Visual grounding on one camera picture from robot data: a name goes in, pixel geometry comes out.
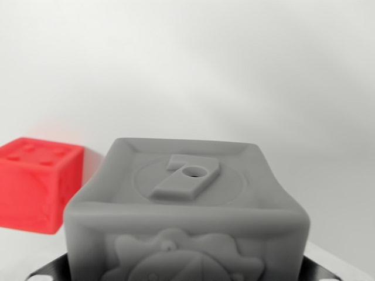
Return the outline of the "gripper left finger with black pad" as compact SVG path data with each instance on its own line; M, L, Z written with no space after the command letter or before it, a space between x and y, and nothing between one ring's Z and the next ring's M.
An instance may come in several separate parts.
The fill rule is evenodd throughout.
M70 268L67 253L35 270L27 276L26 280L32 280L32 277L36 275L51 277L52 280L70 281Z

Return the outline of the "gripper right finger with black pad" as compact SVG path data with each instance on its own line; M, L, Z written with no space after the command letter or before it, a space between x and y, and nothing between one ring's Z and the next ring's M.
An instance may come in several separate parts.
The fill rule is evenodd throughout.
M304 255L299 281L343 280L335 264Z

